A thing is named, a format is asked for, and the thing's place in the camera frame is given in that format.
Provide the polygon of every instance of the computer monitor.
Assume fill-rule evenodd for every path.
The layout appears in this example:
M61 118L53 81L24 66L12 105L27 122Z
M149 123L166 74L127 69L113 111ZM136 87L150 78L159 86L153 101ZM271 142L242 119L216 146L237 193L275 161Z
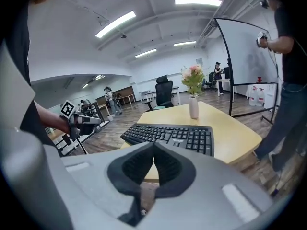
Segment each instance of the computer monitor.
M224 67L225 79L230 79L229 67Z

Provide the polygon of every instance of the whiteboard frame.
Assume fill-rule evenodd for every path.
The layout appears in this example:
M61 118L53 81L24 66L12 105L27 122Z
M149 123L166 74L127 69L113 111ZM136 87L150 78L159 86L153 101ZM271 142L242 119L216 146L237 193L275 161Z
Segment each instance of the whiteboard frame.
M219 28L220 30L220 33L222 35L222 38L223 38L223 41L225 43L225 46L226 46L226 50L227 50L227 54L228 54L228 66L229 66L229 71L230 71L230 83L232 86L240 86L240 85L250 85L250 84L278 84L278 67L277 67L277 64L275 64L275 68L276 68L276 73L277 73L277 78L276 78L276 82L260 82L260 83L257 83L257 82L251 82L251 83L238 83L238 84L234 84L234 76L233 76L233 70L232 70L232 64L231 64L231 57L230 57L230 53L229 53L229 49L228 49L228 45L227 45L227 42L225 40L225 37L224 37L224 34L223 34L223 31L218 23L217 20L226 20L226 21L234 21L234 22L238 22L238 23L244 23L244 24L248 24L248 25L252 25L252 26L255 26L261 30L264 30L268 35L269 35L269 31L262 28L262 27L259 27L259 26L256 26L256 25L253 25L251 23L247 23L247 22L243 22L243 21L236 21L236 20L232 20L232 19L225 19L225 18L214 18L214 21L215 23L217 24L217 27Z

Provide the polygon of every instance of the water bottle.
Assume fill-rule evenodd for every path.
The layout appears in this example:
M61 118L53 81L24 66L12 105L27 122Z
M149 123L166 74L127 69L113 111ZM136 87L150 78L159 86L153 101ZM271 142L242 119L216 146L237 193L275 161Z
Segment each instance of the water bottle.
M264 104L264 92L263 89L260 88L257 98L257 106L263 106L263 104Z
M256 105L256 97L257 97L257 88L253 87L253 90L251 91L250 97L249 97L249 104L251 106Z

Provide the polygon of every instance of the keyboard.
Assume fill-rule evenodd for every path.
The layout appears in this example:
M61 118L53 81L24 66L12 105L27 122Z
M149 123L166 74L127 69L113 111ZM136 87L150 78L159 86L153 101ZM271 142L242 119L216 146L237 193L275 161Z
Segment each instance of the keyboard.
M131 145L146 141L160 142L208 156L214 155L210 126L134 124L120 137Z

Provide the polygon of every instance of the white vase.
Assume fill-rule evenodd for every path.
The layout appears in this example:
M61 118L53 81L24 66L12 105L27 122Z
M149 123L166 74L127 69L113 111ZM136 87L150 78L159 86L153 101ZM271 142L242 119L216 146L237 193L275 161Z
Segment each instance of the white vase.
M198 110L198 103L196 97L190 97L189 101L189 111L191 118L198 118L199 110Z

